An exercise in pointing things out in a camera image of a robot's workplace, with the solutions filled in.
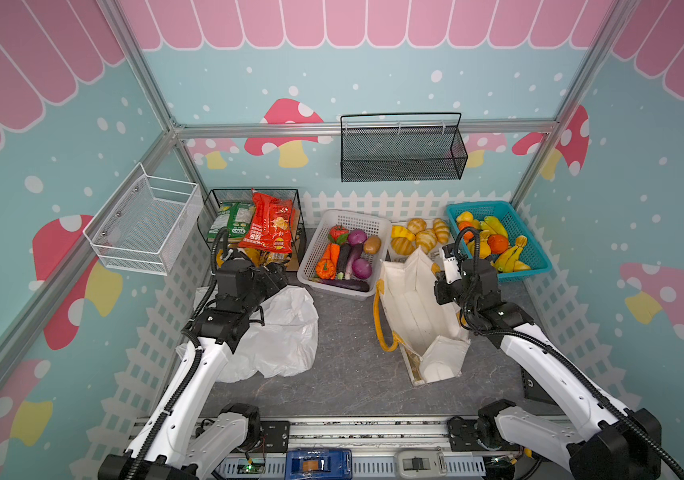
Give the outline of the white canvas tote bag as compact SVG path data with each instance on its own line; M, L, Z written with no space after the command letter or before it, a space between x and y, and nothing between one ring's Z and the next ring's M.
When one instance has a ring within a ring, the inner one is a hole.
M417 250L403 262L384 261L375 284L377 340L383 351L401 352L414 386L460 376L470 347L458 308L435 300L437 273L438 265Z

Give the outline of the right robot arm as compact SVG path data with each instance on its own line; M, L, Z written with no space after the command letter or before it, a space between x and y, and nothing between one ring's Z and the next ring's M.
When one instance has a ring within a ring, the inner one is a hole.
M662 446L662 427L645 409L633 410L587 377L554 346L532 317L501 297L496 270L456 245L440 251L434 286L440 305L459 308L460 326L488 339L517 362L569 419L559 425L501 399L481 408L476 440L487 450L528 448L575 479L657 479L683 467Z

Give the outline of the red chips bag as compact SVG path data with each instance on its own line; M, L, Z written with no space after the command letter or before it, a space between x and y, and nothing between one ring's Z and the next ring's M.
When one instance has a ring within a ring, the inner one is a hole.
M239 248L253 248L265 252L291 253L294 206L290 199L253 191L255 213L251 227Z

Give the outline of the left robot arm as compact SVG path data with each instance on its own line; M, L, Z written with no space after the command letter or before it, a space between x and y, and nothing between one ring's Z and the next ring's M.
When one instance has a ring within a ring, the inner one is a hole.
M212 256L210 282L181 333L185 353L160 403L121 454L110 454L100 479L213 479L234 450L262 440L257 407L235 403L214 423L198 423L206 399L249 328L265 323L264 302L288 285L283 265L256 266L231 251Z

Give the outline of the yellow black chips bag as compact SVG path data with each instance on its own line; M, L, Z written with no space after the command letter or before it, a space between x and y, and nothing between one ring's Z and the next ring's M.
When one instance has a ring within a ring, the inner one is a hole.
M283 269L288 268L288 264L291 262L291 253L276 253L276 252L264 252L261 255L262 266L277 265Z

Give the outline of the white plastic grocery bag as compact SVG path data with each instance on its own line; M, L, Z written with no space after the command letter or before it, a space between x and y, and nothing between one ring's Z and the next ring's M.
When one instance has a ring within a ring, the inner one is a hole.
M221 371L219 383L236 383L257 373L265 378L291 377L313 366L319 315L309 292L289 285L262 308L265 323L250 325Z

